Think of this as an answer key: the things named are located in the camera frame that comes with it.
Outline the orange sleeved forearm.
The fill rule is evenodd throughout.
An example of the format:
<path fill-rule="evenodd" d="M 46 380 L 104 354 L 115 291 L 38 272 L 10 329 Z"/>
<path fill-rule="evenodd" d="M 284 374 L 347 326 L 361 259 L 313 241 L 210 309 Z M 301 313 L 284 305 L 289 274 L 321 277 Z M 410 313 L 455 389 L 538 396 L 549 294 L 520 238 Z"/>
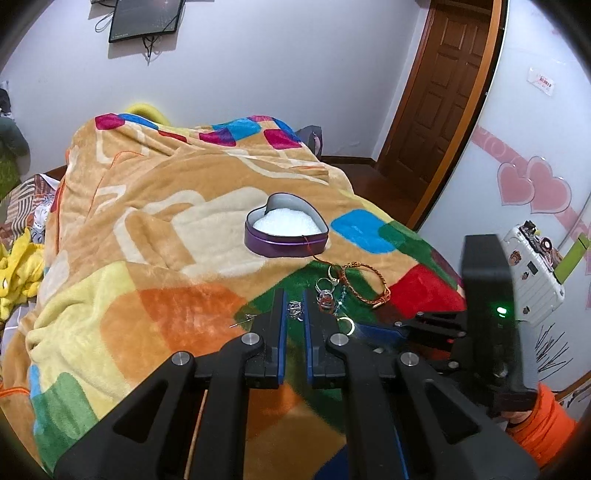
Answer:
<path fill-rule="evenodd" d="M 538 397 L 532 410 L 506 411 L 501 417 L 508 422 L 506 433 L 531 455 L 540 469 L 558 455 L 577 426 L 543 383 L 538 384 Z"/>

